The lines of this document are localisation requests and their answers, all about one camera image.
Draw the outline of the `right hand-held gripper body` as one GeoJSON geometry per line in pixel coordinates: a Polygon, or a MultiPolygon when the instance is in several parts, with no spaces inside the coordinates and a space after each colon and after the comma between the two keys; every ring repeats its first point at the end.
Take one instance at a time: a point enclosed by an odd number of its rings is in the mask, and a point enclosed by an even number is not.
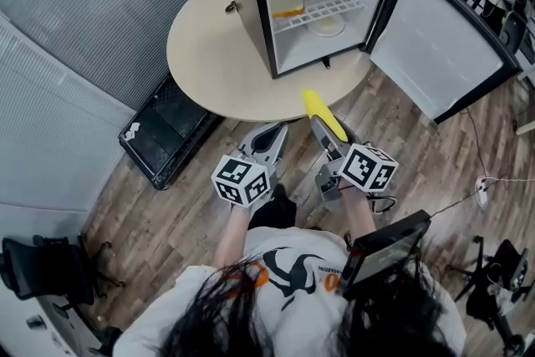
{"type": "Polygon", "coordinates": [[[329,158],[320,168],[315,182],[323,202],[328,203],[341,197],[341,179],[363,192],[382,192],[398,166],[399,163],[383,150],[353,143],[347,145],[338,158],[329,158]]]}

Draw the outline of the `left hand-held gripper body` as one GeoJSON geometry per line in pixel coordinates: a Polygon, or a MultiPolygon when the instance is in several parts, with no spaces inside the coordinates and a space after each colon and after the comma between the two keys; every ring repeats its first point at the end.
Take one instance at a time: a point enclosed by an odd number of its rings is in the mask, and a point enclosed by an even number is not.
{"type": "Polygon", "coordinates": [[[273,145],[257,151],[241,143],[230,155],[224,155],[211,174],[217,195],[234,206],[249,208],[266,200],[276,185],[279,149],[273,145]]]}

